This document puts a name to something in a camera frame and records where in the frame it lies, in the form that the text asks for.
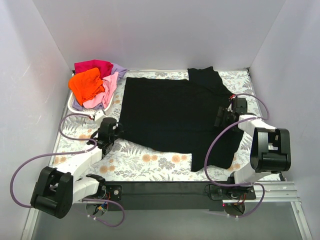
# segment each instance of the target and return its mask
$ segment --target white wall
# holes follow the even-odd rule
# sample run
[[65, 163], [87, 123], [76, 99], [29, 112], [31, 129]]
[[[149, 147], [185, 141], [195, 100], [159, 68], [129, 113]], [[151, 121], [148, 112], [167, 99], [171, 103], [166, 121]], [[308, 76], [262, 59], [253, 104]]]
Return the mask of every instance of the white wall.
[[[52, 152], [71, 71], [32, 0], [0, 0], [0, 29], [0, 239], [17, 240], [29, 210], [12, 201], [9, 182], [21, 163]], [[30, 202], [48, 162], [36, 160], [18, 175], [21, 202]]]
[[251, 66], [285, 0], [33, 0], [70, 68]]
[[313, 239], [320, 239], [320, 2], [287, 0], [252, 66], [270, 123], [290, 131], [295, 182]]

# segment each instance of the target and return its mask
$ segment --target floral pattern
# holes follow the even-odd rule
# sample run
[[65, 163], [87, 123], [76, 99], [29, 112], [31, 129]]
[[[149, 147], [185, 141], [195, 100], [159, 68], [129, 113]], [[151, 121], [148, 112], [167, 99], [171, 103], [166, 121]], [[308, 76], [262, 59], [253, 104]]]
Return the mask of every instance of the floral pattern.
[[[253, 94], [252, 83], [246, 71], [219, 72], [223, 84], [235, 93]], [[120, 118], [122, 99], [125, 90], [126, 78], [149, 79], [188, 79], [187, 71], [136, 71], [127, 72], [119, 81], [112, 106], [106, 112], [109, 117]], [[248, 111], [260, 116], [260, 109], [253, 97], [246, 97]], [[86, 139], [96, 131], [98, 126], [90, 119], [80, 116], [69, 117], [64, 125], [63, 132], [74, 138]], [[59, 136], [57, 152], [73, 152], [87, 149], [86, 141], [72, 141]], [[238, 151], [234, 154], [232, 166], [222, 169], [215, 166], [208, 167], [208, 173], [216, 181], [225, 181], [233, 172], [241, 169], [249, 162], [252, 138], [244, 133]], [[63, 155], [53, 159], [51, 165], [58, 166], [71, 158]], [[133, 142], [117, 139], [109, 154], [98, 163], [91, 166], [85, 173], [97, 174], [107, 181], [207, 181], [204, 170], [191, 172], [191, 154], [175, 152], [160, 152]], [[272, 174], [264, 178], [266, 181], [279, 181], [279, 175]]]

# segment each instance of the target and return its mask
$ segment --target black cloth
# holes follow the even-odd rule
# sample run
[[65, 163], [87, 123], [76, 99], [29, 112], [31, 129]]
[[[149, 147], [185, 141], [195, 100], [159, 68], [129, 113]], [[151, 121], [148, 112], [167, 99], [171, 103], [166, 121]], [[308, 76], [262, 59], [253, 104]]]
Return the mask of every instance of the black cloth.
[[[223, 130], [215, 127], [220, 106], [233, 95], [212, 67], [188, 69], [189, 81], [127, 77], [119, 122], [123, 138], [160, 152], [192, 154], [191, 171], [204, 167], [208, 148]], [[213, 147], [208, 165], [227, 169], [242, 132], [229, 130]]]

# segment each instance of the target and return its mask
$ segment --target white plastic basket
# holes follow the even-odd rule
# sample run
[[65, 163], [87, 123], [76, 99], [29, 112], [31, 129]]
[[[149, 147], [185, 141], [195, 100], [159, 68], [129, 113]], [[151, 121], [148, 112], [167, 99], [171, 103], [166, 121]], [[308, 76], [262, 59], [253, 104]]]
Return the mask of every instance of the white plastic basket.
[[[109, 108], [112, 106], [112, 104], [114, 103], [114, 95], [115, 95], [115, 92], [113, 92], [108, 106], [104, 109], [105, 114], [108, 114], [108, 113], [107, 113], [108, 109], [109, 109]], [[69, 100], [68, 100], [68, 104], [67, 104], [67, 105], [68, 105], [68, 109], [69, 109], [71, 112], [73, 112], [73, 113], [75, 113], [75, 114], [94, 115], [95, 112], [98, 111], [98, 110], [93, 109], [93, 108], [92, 108], [92, 109], [83, 108], [82, 111], [79, 111], [79, 110], [77, 110], [77, 109], [75, 109], [75, 108], [72, 107], [72, 103], [73, 103], [74, 99], [75, 99], [75, 95], [74, 95], [73, 92], [71, 92], [70, 97], [69, 97]]]

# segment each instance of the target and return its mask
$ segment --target red cloth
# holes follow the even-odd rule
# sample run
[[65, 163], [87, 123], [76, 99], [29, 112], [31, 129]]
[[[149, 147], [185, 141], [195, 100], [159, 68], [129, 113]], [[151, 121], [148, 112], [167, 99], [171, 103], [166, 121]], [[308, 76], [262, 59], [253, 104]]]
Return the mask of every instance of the red cloth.
[[105, 91], [99, 69], [96, 67], [74, 75], [68, 86], [81, 106], [85, 101]]
[[98, 68], [100, 71], [100, 77], [102, 79], [111, 75], [111, 70], [113, 67], [114, 65], [111, 62], [95, 59], [90, 61], [76, 62], [74, 64], [75, 74], [85, 72], [89, 69]]

